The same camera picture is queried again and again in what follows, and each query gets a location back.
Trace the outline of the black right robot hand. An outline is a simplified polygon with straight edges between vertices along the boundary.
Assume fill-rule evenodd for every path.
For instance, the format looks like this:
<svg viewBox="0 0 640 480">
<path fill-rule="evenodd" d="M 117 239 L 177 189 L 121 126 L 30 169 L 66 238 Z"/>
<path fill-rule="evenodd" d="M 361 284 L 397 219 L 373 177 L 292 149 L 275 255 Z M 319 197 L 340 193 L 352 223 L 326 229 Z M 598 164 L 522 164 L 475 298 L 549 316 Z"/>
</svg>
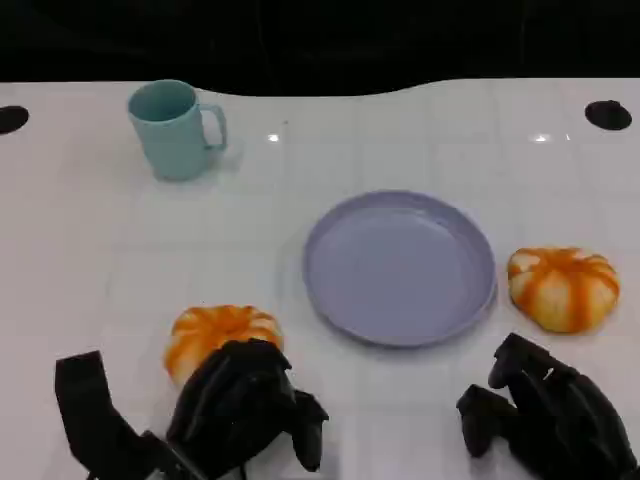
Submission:
<svg viewBox="0 0 640 480">
<path fill-rule="evenodd" d="M 586 375 L 511 333 L 497 348 L 487 388 L 456 404 L 468 453 L 502 438 L 538 479 L 636 479 L 639 462 L 621 417 Z"/>
</svg>

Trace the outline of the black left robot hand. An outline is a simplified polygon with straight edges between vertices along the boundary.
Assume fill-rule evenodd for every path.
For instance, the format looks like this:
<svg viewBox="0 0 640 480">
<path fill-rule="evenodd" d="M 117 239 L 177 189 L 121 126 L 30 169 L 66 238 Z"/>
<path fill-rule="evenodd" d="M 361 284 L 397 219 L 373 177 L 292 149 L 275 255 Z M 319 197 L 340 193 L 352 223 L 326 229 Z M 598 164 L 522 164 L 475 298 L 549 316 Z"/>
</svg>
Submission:
<svg viewBox="0 0 640 480">
<path fill-rule="evenodd" d="M 329 416 L 313 395 L 293 387 L 290 368 L 269 342 L 225 344 L 182 388 L 166 439 L 204 475 L 218 479 L 287 433 L 301 466 L 317 471 Z"/>
</svg>

